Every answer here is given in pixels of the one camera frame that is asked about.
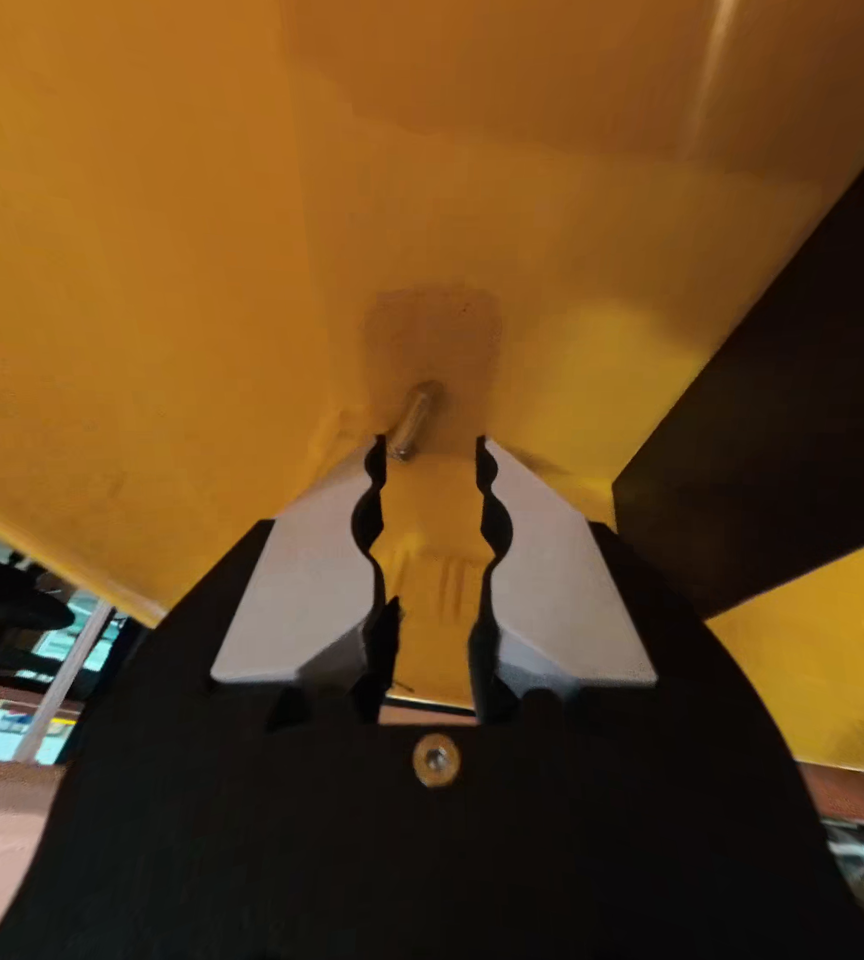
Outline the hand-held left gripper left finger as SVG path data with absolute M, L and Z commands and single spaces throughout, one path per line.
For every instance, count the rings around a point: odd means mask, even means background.
M 271 522 L 211 667 L 225 686 L 390 686 L 398 623 L 371 547 L 383 531 L 382 435 L 355 448 Z

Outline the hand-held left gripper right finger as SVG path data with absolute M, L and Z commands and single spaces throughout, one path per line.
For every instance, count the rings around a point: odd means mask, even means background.
M 475 447 L 491 556 L 468 642 L 474 709 L 503 722 L 534 691 L 651 690 L 657 673 L 586 517 L 494 439 Z

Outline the silver hex bolt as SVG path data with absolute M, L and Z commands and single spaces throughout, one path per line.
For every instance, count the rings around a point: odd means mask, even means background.
M 387 454 L 391 460 L 403 463 L 414 457 L 440 406 L 443 390 L 438 380 L 425 380 L 407 392 L 400 416 L 387 438 Z

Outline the yellow plastic bin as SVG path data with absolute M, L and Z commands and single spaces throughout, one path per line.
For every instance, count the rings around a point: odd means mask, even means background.
M 487 434 L 593 520 L 864 168 L 864 2 L 0 2 L 0 537 L 147 621 L 390 469 L 397 694 L 470 706 Z M 864 770 L 864 548 L 715 615 Z

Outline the black flat panel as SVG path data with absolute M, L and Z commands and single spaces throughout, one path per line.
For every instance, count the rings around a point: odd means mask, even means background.
M 864 548 L 864 168 L 612 491 L 704 618 Z

